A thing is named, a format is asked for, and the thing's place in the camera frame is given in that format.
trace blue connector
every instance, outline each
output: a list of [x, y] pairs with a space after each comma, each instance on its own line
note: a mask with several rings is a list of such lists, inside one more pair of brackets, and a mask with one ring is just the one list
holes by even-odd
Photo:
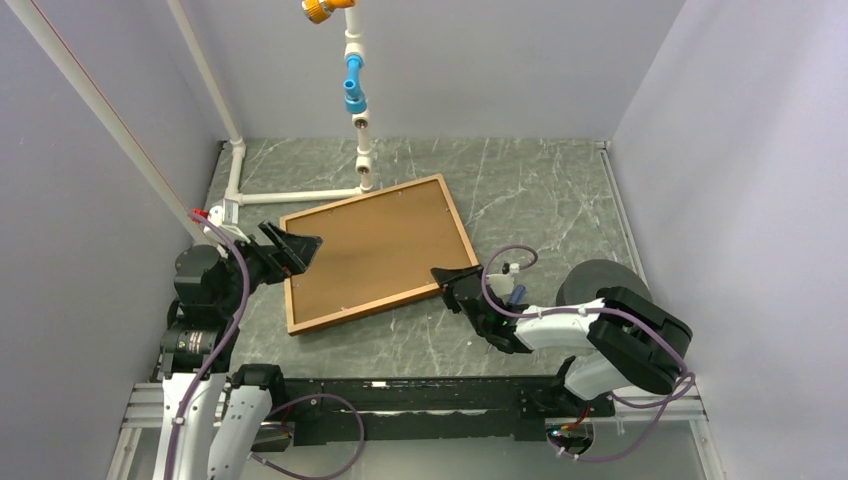
[[368, 108], [365, 92], [359, 84], [359, 71], [362, 70], [362, 57], [352, 54], [347, 57], [347, 78], [345, 79], [345, 107], [351, 115], [362, 113]]
[[527, 288], [524, 285], [518, 284], [512, 290], [512, 294], [509, 296], [508, 305], [518, 305], [521, 303], [521, 300], [524, 298], [524, 294], [527, 293]]

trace brown board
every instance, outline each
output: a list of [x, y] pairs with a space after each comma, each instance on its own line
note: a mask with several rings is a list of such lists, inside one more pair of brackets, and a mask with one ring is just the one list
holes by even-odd
[[436, 295], [430, 268], [477, 265], [441, 175], [280, 219], [324, 240], [306, 273], [285, 281], [290, 335]]

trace gray wall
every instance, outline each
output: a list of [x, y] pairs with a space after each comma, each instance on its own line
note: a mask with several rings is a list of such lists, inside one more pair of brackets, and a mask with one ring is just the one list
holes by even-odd
[[[214, 117], [164, 3], [147, 1]], [[342, 12], [315, 26], [299, 1], [183, 4], [245, 136], [353, 134]], [[682, 4], [364, 0], [374, 134], [610, 138]]]
[[[214, 137], [144, 8], [65, 3], [41, 6], [201, 205]], [[0, 476], [103, 478], [189, 237], [5, 3], [0, 65]]]
[[848, 477], [848, 3], [690, 0], [613, 139], [732, 479]]

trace marble table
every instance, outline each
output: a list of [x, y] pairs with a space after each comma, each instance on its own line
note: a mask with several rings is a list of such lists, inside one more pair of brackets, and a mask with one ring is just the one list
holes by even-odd
[[[374, 148], [376, 188], [444, 175], [481, 262], [508, 243], [538, 249], [539, 263], [520, 276], [528, 303], [552, 305], [562, 280], [582, 261], [606, 258], [633, 268], [592, 140], [398, 138], [377, 140]], [[351, 139], [248, 141], [241, 190], [351, 188], [358, 185], [355, 151]], [[221, 200], [230, 162], [227, 146], [207, 207]], [[317, 205], [245, 206], [239, 226], [261, 237], [259, 222]], [[279, 364], [287, 377], [531, 375], [555, 373], [568, 355], [561, 349], [532, 355], [488, 349], [468, 320], [446, 310], [439, 298], [295, 337], [286, 332], [283, 305], [280, 285], [260, 287], [251, 296], [233, 370], [254, 362]]]

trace pvc pipe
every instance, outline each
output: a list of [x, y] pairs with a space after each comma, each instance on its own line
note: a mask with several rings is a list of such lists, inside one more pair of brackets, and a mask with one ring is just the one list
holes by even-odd
[[212, 97], [212, 102], [218, 110], [218, 116], [221, 117], [221, 121], [224, 123], [224, 128], [227, 129], [227, 135], [230, 136], [230, 143], [232, 143], [233, 146], [241, 143], [241, 135], [238, 132], [238, 128], [236, 128], [236, 124], [233, 120], [233, 116], [230, 114], [230, 110], [227, 108], [224, 96], [221, 94], [221, 88], [218, 86], [218, 82], [212, 74], [212, 69], [209, 68], [209, 62], [206, 61], [203, 49], [200, 48], [200, 43], [197, 41], [197, 35], [195, 35], [194, 29], [191, 27], [191, 22], [188, 20], [183, 4], [180, 3], [180, 0], [168, 0], [168, 7], [170, 7], [171, 15], [173, 15], [174, 20], [177, 22], [180, 33], [182, 33], [183, 39], [185, 40], [186, 45], [188, 45], [191, 58], [194, 59], [194, 64], [197, 66], [197, 70], [203, 78], [203, 83], [206, 85], [206, 89]]
[[369, 192], [374, 187], [371, 170], [371, 156], [360, 155], [356, 157], [356, 173], [359, 174], [359, 189]]
[[355, 197], [360, 193], [362, 193], [362, 191], [359, 188], [348, 188], [346, 190], [316, 190], [312, 192], [243, 194], [241, 198], [244, 205], [255, 205], [260, 203], [341, 200], [344, 198]]
[[188, 208], [177, 196], [168, 181], [162, 176], [150, 155], [144, 150], [138, 140], [127, 128], [126, 123], [118, 115], [118, 112], [109, 103], [109, 100], [100, 93], [97, 85], [92, 80], [82, 64], [74, 56], [65, 42], [59, 37], [57, 30], [53, 27], [41, 9], [32, 0], [6, 0], [6, 3], [18, 16], [21, 23], [29, 30], [29, 33], [41, 46], [47, 56], [53, 60], [59, 71], [68, 79], [68, 82], [76, 90], [88, 108], [94, 113], [100, 123], [112, 135], [127, 157], [132, 160], [136, 168], [144, 176], [145, 180], [153, 187], [159, 198], [177, 217], [177, 220], [188, 231], [194, 241], [198, 244], [209, 244], [209, 239], [203, 234], [203, 230], [188, 216]]
[[359, 145], [356, 147], [356, 153], [359, 155], [371, 154], [371, 134], [368, 133], [368, 128], [356, 129], [356, 138]]
[[359, 55], [351, 55], [347, 59], [347, 78], [345, 79], [345, 95], [352, 100], [362, 98], [362, 87], [359, 83], [359, 71], [362, 69], [362, 58]]
[[362, 33], [362, 17], [360, 16], [359, 6], [345, 9], [345, 25], [349, 35], [356, 36]]
[[241, 203], [242, 194], [238, 191], [238, 184], [239, 179], [241, 178], [241, 166], [244, 162], [245, 153], [246, 148], [244, 146], [244, 141], [233, 144], [233, 162], [230, 166], [230, 176], [227, 178], [227, 188], [224, 190], [224, 198], [234, 200], [238, 202], [239, 205], [243, 205]]

